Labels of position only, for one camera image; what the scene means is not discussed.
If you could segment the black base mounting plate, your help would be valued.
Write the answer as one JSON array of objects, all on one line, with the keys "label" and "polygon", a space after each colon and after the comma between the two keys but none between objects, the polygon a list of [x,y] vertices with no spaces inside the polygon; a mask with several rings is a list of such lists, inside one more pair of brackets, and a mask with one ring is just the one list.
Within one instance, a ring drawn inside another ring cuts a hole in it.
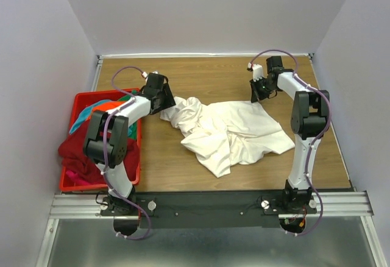
[{"label": "black base mounting plate", "polygon": [[225,227],[286,227],[301,233],[307,215],[317,214],[319,203],[287,211],[277,205],[282,190],[139,192],[132,204],[104,196],[101,215],[113,217],[117,231],[141,229],[207,229]]}]

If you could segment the orange t shirt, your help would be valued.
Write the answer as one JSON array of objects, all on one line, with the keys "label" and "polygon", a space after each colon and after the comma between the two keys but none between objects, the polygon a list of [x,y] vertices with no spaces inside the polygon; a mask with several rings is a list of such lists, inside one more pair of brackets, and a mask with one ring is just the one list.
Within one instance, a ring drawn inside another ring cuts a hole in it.
[{"label": "orange t shirt", "polygon": [[125,101],[100,101],[92,106],[90,116],[95,111],[103,111],[103,112],[111,112],[112,110],[116,109],[117,107],[120,107],[123,105]]}]

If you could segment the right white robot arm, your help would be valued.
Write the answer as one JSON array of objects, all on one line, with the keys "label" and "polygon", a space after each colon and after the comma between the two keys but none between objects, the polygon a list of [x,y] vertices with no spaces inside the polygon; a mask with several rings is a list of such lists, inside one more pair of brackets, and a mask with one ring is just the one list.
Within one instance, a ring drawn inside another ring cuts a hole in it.
[{"label": "right white robot arm", "polygon": [[313,193],[312,172],[317,148],[330,127],[329,93],[304,82],[293,69],[283,66],[280,56],[266,59],[267,74],[261,65],[250,61],[247,70],[251,102],[269,99],[271,94],[285,92],[292,100],[291,130],[295,136],[292,170],[277,205],[287,213],[307,207]]}]

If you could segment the teal t shirt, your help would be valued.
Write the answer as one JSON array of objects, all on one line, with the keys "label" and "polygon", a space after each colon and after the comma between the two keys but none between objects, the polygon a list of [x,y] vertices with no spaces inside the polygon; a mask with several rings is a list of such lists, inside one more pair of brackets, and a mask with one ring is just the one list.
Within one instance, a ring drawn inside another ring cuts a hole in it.
[{"label": "teal t shirt", "polygon": [[69,130],[70,135],[72,135],[87,120],[87,118],[91,115],[92,110],[93,106],[90,105],[79,113],[79,116]]}]

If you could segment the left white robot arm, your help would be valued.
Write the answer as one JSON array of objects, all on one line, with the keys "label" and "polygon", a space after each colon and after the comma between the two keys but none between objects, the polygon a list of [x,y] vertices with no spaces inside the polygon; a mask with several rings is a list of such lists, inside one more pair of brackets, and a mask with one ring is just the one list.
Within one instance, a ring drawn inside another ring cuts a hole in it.
[{"label": "left white robot arm", "polygon": [[116,198],[114,208],[122,215],[131,214],[135,208],[133,185],[124,166],[128,128],[141,118],[176,104],[166,76],[153,72],[143,73],[143,77],[145,86],[135,94],[129,93],[128,101],[92,113],[83,144],[83,153],[100,170],[109,195]]}]

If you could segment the aluminium frame rail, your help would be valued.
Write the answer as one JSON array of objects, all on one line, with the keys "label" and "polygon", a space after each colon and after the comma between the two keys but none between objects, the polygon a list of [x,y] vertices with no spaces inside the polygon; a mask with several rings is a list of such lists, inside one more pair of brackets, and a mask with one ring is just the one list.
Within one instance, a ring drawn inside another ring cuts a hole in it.
[{"label": "aluminium frame rail", "polygon": [[149,238],[116,237],[90,194],[53,202],[38,266],[377,266],[366,193],[324,192],[324,214],[308,233],[284,233],[265,215],[261,191],[139,193],[151,208]]}]

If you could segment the pink t shirt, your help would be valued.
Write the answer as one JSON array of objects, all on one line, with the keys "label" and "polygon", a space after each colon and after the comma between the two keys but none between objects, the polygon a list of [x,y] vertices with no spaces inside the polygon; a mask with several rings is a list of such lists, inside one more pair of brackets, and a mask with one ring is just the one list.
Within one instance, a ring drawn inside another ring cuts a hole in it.
[{"label": "pink t shirt", "polygon": [[66,170],[66,176],[75,184],[75,186],[89,186],[91,183],[83,179],[78,173]]}]

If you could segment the dark red t shirt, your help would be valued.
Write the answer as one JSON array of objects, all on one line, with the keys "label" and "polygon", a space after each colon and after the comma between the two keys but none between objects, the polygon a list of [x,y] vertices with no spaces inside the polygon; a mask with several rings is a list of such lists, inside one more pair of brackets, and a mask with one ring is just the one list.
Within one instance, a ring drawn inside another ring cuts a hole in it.
[{"label": "dark red t shirt", "polygon": [[[59,147],[58,153],[62,158],[62,165],[69,171],[78,173],[89,183],[103,183],[104,178],[100,169],[83,153],[83,136],[74,133],[69,136]],[[127,152],[124,157],[124,167],[129,180],[135,174],[140,161],[140,150],[135,140],[127,140]]]}]

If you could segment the green t shirt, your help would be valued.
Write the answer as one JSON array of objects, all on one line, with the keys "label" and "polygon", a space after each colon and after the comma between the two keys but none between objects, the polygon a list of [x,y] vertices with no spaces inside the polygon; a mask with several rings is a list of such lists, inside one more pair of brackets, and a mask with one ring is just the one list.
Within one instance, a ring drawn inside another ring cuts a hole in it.
[{"label": "green t shirt", "polygon": [[[130,95],[125,94],[124,96],[118,99],[118,102],[126,102],[130,99]],[[138,121],[134,122],[128,127],[127,136],[130,139],[137,140],[138,139]]]}]

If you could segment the white t shirt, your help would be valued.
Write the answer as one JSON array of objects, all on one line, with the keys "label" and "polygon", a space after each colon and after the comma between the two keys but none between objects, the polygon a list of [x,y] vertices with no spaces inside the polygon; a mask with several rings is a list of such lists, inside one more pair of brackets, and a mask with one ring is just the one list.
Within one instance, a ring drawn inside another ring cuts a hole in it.
[{"label": "white t shirt", "polygon": [[281,125],[259,103],[202,104],[198,98],[175,97],[160,118],[179,129],[182,146],[193,152],[215,177],[230,174],[233,165],[256,163],[265,154],[283,154],[295,147]]}]

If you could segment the red plastic bin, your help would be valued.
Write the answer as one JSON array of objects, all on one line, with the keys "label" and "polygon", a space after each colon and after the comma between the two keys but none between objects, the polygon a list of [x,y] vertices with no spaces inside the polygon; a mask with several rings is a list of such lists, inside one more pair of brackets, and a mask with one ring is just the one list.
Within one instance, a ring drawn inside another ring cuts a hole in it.
[{"label": "red plastic bin", "polygon": [[[119,91],[109,90],[109,91],[94,91],[94,92],[84,92],[78,93],[74,98],[74,104],[71,112],[69,128],[72,127],[76,122],[76,119],[82,113],[82,111],[91,105],[97,104],[99,101],[110,100],[115,101],[119,99],[120,96],[124,97],[124,94],[121,94]],[[141,147],[141,120],[139,119],[136,123],[136,143],[138,147]],[[67,174],[68,169],[65,166],[62,166],[62,173],[59,182],[59,189],[62,192],[83,192],[83,191],[94,191],[94,190],[103,190],[107,189],[107,185],[103,183],[93,182],[88,185],[81,185],[73,181],[73,178],[70,178]],[[141,166],[140,161],[138,162],[138,166],[136,168],[135,174],[130,179],[132,184],[138,185],[141,176]]]}]

